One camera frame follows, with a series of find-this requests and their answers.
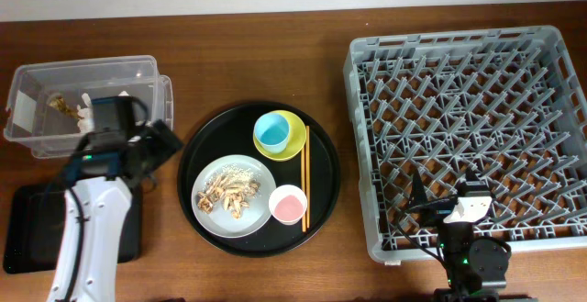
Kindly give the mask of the white napkin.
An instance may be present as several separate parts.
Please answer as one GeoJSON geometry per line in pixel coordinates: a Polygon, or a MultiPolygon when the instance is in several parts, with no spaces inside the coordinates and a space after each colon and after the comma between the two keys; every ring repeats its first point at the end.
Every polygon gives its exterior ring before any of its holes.
{"type": "Polygon", "coordinates": [[[83,93],[82,100],[84,107],[77,106],[81,133],[122,131],[134,125],[133,100],[126,91],[101,98],[92,98],[83,93]]]}

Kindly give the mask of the brown snack wrapper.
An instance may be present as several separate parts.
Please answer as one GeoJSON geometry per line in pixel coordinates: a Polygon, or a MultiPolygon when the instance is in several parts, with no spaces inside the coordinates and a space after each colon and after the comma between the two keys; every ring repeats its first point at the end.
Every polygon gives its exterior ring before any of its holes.
{"type": "Polygon", "coordinates": [[[72,107],[67,105],[62,95],[53,96],[49,100],[48,105],[65,116],[72,117],[75,119],[82,119],[82,117],[78,114],[77,110],[74,110],[72,107]]]}

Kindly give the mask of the pink cup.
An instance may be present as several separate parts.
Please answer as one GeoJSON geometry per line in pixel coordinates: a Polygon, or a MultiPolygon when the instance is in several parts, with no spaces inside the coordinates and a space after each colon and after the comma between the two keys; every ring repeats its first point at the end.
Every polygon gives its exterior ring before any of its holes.
{"type": "Polygon", "coordinates": [[[302,219],[303,191],[295,185],[281,185],[271,192],[269,210],[283,225],[293,225],[302,219]]]}

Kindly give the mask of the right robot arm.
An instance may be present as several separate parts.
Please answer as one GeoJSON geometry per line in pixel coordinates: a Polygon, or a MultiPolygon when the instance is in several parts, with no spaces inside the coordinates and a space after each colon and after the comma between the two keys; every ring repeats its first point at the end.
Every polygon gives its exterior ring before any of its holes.
{"type": "Polygon", "coordinates": [[[474,235],[474,227],[489,213],[493,193],[471,169],[465,172],[456,189],[453,196],[429,200],[416,173],[405,211],[417,214],[421,227],[437,231],[437,250],[433,255],[445,269],[449,286],[436,289],[433,299],[437,302],[499,301],[499,291],[506,287],[511,247],[493,237],[474,235]]]}

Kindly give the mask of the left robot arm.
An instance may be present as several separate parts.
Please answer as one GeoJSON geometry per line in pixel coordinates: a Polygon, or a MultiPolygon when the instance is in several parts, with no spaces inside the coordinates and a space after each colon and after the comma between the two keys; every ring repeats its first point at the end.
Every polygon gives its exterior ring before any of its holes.
{"type": "Polygon", "coordinates": [[[58,175],[65,225],[49,301],[113,301],[133,190],[183,146],[161,120],[84,135],[58,175]]]}

